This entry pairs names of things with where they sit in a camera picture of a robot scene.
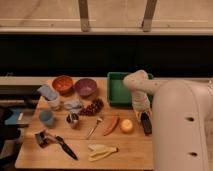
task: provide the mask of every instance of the utensil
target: utensil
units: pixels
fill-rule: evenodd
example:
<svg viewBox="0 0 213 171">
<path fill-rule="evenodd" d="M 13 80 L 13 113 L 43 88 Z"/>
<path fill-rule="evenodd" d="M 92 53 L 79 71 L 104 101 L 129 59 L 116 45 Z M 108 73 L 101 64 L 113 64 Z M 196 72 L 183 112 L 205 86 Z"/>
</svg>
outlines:
<svg viewBox="0 0 213 171">
<path fill-rule="evenodd" d="M 61 95 L 65 95 L 71 91 L 73 87 L 73 80 L 68 75 L 61 75 L 53 80 L 52 87 Z"/>
<path fill-rule="evenodd" d="M 103 116 L 98 116 L 97 120 L 96 120 L 96 124 L 95 126 L 90 130 L 89 134 L 87 135 L 86 139 L 89 139 L 90 136 L 92 135 L 92 133 L 95 131 L 95 129 L 97 128 L 97 126 L 99 125 L 99 123 L 101 123 L 103 121 Z"/>
<path fill-rule="evenodd" d="M 54 116 L 51 110 L 42 110 L 39 114 L 39 120 L 47 127 L 54 124 Z"/>
<path fill-rule="evenodd" d="M 36 141 L 38 145 L 42 148 L 48 146 L 52 143 L 59 144 L 64 152 L 66 152 L 69 156 L 71 156 L 73 159 L 78 160 L 75 153 L 72 151 L 72 149 L 64 142 L 64 139 L 60 136 L 53 136 L 50 133 L 44 131 L 41 131 L 37 134 L 35 134 Z"/>
<path fill-rule="evenodd" d="M 79 123 L 79 116 L 75 113 L 70 113 L 67 116 L 66 121 L 69 123 L 70 127 L 74 129 Z"/>
<path fill-rule="evenodd" d="M 64 139 L 60 136 L 56 136 L 55 139 L 57 140 L 57 143 L 61 145 L 62 149 L 73 159 L 78 160 L 75 153 L 72 151 L 72 149 L 64 142 Z"/>
<path fill-rule="evenodd" d="M 82 78 L 74 85 L 75 91 L 82 97 L 90 96 L 97 90 L 97 83 L 90 78 Z"/>
<path fill-rule="evenodd" d="M 151 124 L 148 114 L 145 112 L 142 112 L 142 114 L 141 114 L 141 124 L 143 126 L 145 135 L 152 134 L 152 124 Z"/>
</svg>

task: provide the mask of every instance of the knife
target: knife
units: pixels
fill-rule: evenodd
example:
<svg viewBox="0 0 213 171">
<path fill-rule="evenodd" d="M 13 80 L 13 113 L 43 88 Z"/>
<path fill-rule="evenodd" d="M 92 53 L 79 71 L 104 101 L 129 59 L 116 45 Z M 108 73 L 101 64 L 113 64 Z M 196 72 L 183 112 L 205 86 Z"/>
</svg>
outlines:
<svg viewBox="0 0 213 171">
<path fill-rule="evenodd" d="M 78 160 L 76 154 L 72 151 L 72 149 L 64 142 L 64 139 L 60 136 L 56 136 L 55 139 L 57 140 L 58 144 L 61 145 L 62 149 L 73 159 Z"/>
<path fill-rule="evenodd" d="M 141 123 L 142 123 L 145 135 L 152 134 L 152 124 L 151 124 L 148 114 L 145 112 L 142 112 L 142 114 L 141 114 Z"/>
</svg>

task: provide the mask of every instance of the orange bowl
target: orange bowl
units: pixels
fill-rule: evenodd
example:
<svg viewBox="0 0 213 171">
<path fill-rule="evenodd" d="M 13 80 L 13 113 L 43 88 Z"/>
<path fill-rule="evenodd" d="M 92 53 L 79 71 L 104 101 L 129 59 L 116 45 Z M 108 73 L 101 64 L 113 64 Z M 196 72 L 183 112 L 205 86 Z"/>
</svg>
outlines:
<svg viewBox="0 0 213 171">
<path fill-rule="evenodd" d="M 61 95 L 67 94 L 73 87 L 73 80 L 70 76 L 61 75 L 53 80 L 52 87 Z"/>
</svg>

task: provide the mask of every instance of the plastic container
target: plastic container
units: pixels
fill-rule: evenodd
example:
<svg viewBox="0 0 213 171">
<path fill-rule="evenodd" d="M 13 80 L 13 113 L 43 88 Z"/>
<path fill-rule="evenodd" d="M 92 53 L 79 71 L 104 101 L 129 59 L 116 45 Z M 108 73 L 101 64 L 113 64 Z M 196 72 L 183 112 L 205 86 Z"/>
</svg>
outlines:
<svg viewBox="0 0 213 171">
<path fill-rule="evenodd" d="M 110 106 L 131 107 L 132 96 L 128 88 L 123 84 L 125 76 L 130 74 L 129 72 L 109 72 L 107 74 L 107 101 Z M 152 74 L 148 74 L 149 79 L 153 79 Z M 152 102 L 152 96 L 148 96 L 150 102 Z"/>
</svg>

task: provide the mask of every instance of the cloth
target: cloth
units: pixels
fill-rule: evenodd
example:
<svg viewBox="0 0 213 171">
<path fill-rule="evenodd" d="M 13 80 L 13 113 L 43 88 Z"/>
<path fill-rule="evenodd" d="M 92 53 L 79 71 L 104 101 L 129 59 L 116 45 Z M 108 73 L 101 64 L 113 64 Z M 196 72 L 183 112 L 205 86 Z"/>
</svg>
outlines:
<svg viewBox="0 0 213 171">
<path fill-rule="evenodd" d="M 84 105 L 79 99 L 68 100 L 64 102 L 64 108 L 72 113 L 78 114 L 83 107 Z"/>
<path fill-rule="evenodd" d="M 15 125 L 18 123 L 18 118 L 21 113 L 21 109 L 11 109 L 13 111 L 13 114 L 11 117 L 5 120 L 5 125 Z"/>
<path fill-rule="evenodd" d="M 37 89 L 37 91 L 47 100 L 55 100 L 58 96 L 58 93 L 51 89 L 47 84 L 43 84 Z"/>
</svg>

